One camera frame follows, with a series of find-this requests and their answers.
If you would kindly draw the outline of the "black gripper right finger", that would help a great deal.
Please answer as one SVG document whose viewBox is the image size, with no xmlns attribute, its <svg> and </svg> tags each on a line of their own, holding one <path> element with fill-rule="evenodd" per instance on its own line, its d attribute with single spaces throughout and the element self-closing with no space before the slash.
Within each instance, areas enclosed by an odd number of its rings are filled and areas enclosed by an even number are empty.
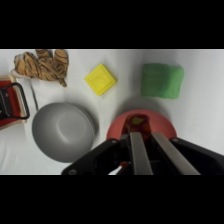
<svg viewBox="0 0 224 224">
<path fill-rule="evenodd" d="M 153 132 L 152 137 L 181 175 L 199 175 L 197 169 L 162 133 Z"/>
</svg>

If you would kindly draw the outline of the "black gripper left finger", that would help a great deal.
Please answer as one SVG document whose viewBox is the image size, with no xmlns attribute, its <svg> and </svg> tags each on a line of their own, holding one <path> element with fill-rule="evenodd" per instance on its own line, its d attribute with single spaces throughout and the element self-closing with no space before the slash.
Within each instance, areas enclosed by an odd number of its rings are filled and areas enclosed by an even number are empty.
<svg viewBox="0 0 224 224">
<path fill-rule="evenodd" d="M 134 174 L 152 175 L 153 171 L 148 159 L 142 135 L 139 132 L 131 132 L 130 142 Z"/>
</svg>

